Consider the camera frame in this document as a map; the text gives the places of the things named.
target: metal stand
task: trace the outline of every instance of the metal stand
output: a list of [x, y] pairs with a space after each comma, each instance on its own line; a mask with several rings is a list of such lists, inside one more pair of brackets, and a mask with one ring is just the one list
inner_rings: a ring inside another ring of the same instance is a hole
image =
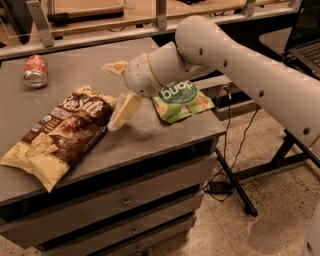
[[[248, 168], [237, 173], [233, 173], [231, 171], [228, 164], [225, 162], [224, 158], [220, 154], [219, 150], [216, 149], [215, 151], [218, 156], [218, 161], [220, 162], [222, 168], [229, 177], [231, 184], [237, 190], [239, 196], [245, 204], [245, 212], [247, 214], [252, 215], [253, 217], [258, 216], [258, 212], [254, 208], [253, 204], [251, 203], [243, 188], [241, 187], [239, 180], [247, 179], [259, 174], [270, 172], [284, 166], [305, 161], [307, 159], [312, 160], [312, 162], [320, 168], [320, 160], [308, 148], [301, 144], [290, 132], [288, 132], [287, 130], [285, 130], [284, 132], [286, 133], [284, 142], [272, 158], [271, 162]], [[293, 145], [297, 145], [302, 150], [302, 153], [286, 157], [287, 153], [293, 147]]]

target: concrete floor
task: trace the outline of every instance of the concrete floor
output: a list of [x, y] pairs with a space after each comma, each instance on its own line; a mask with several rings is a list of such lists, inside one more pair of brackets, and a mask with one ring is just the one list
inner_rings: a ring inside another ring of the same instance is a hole
[[[227, 161], [231, 165], [243, 139], [243, 132], [256, 109], [253, 102], [231, 109], [227, 136]], [[227, 109], [218, 116], [228, 124]], [[283, 127], [260, 109], [246, 133], [242, 153], [233, 171], [267, 163], [282, 144]], [[224, 137], [218, 148], [223, 152]], [[320, 199], [320, 172], [309, 161], [269, 174], [242, 180], [241, 184], [258, 210], [258, 216], [244, 213], [237, 192], [219, 202], [205, 194], [197, 210], [195, 226], [149, 250], [149, 256], [299, 256], [310, 218]], [[1, 256], [40, 255], [33, 248], [22, 250], [0, 237]]]

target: aluminum can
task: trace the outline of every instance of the aluminum can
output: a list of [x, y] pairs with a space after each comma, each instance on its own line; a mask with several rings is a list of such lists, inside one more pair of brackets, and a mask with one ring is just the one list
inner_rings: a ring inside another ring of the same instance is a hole
[[41, 88], [48, 82], [48, 62], [40, 55], [31, 55], [26, 62], [24, 82], [32, 88]]

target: table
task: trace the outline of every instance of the table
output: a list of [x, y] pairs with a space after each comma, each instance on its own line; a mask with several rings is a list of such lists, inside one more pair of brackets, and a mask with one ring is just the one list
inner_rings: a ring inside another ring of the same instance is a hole
[[[3, 62], [0, 155], [75, 88], [89, 84], [115, 97], [128, 92], [101, 66], [156, 47], [143, 38], [44, 55], [48, 85], [37, 90], [23, 82], [25, 59]], [[24, 171], [0, 166], [0, 234], [42, 255], [130, 255], [188, 230], [224, 132], [212, 111], [164, 124], [144, 99], [51, 193]]]

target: table top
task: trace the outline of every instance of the table top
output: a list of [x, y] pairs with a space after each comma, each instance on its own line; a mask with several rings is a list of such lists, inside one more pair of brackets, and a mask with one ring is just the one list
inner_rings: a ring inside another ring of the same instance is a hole
[[[14, 146], [39, 120], [83, 85], [118, 97], [127, 93], [124, 81], [102, 70], [102, 65], [133, 57], [157, 48], [151, 38], [143, 38], [44, 55], [48, 61], [48, 84], [32, 89], [24, 84], [25, 59], [2, 63], [0, 69], [0, 157]], [[168, 125], [159, 120], [150, 99], [116, 132], [106, 135], [63, 178], [57, 187], [114, 170], [153, 156], [208, 140], [225, 128], [205, 111]], [[0, 205], [45, 192], [32, 175], [0, 166]]]

